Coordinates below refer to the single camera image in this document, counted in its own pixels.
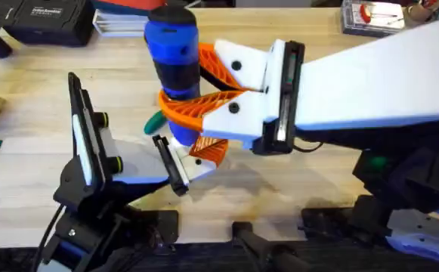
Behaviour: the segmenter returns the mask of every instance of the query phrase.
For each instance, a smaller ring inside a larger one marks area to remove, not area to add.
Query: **orange 3d-printed part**
[[[219,166],[226,156],[227,140],[199,136],[189,155],[207,159]]]
[[[219,60],[214,51],[214,45],[199,43],[199,65],[209,74],[201,73],[201,76],[220,90],[246,90],[237,83],[226,67],[224,67],[221,60]]]
[[[159,93],[159,105],[164,116],[185,128],[202,132],[202,117],[229,100],[242,94],[243,91],[220,91],[203,97],[186,101],[176,101],[168,98],[163,90]]]

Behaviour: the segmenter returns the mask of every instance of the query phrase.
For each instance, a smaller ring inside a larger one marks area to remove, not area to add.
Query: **black cable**
[[[31,272],[36,272],[38,270],[39,262],[41,261],[41,255],[43,253],[43,248],[45,247],[46,240],[48,239],[48,236],[50,236],[51,228],[54,226],[54,223],[58,219],[58,215],[60,215],[62,209],[63,209],[63,204],[60,204],[60,206],[54,213],[53,218],[50,221],[50,224],[48,224],[48,226],[46,227],[45,233],[43,234],[43,237],[41,238],[41,242],[39,242],[38,249],[36,250],[35,259],[31,267]]]
[[[293,149],[299,152],[303,152],[303,153],[311,153],[316,151],[317,149],[319,149],[320,147],[323,146],[323,143],[319,143],[316,147],[311,148],[311,149],[305,149],[305,148],[301,148],[299,146],[293,145]]]

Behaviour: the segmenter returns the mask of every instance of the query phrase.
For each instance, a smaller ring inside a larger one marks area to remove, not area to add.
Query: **wooden tabletop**
[[[296,40],[306,44],[306,61],[372,40],[342,35],[335,8],[193,12],[201,42],[227,39],[267,50],[274,39]],[[72,156],[67,73],[82,79],[96,110],[109,113],[113,136],[138,144],[152,144],[143,127],[158,110],[160,83],[143,39],[95,35],[87,48],[7,40],[16,50],[0,60],[0,97],[8,101],[0,116],[0,247],[37,246]],[[201,88],[214,91],[207,82]],[[366,192],[351,175],[358,155],[325,146],[310,154],[260,157],[233,144],[219,170],[192,184],[187,196],[165,187],[135,205],[178,210],[181,243],[229,240],[230,224],[238,220],[254,222],[255,231],[271,240],[301,239],[296,224],[302,208],[351,206]]]

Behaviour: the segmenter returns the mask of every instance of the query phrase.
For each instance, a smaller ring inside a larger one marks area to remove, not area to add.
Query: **black case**
[[[89,0],[20,0],[4,29],[28,45],[85,46],[93,31]]]

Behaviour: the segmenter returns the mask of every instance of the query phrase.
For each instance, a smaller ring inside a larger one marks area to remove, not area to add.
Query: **blue cylinder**
[[[199,32],[192,12],[173,6],[154,9],[144,37],[164,92],[174,100],[199,97]],[[169,127],[183,145],[199,137],[198,131],[170,121]]]

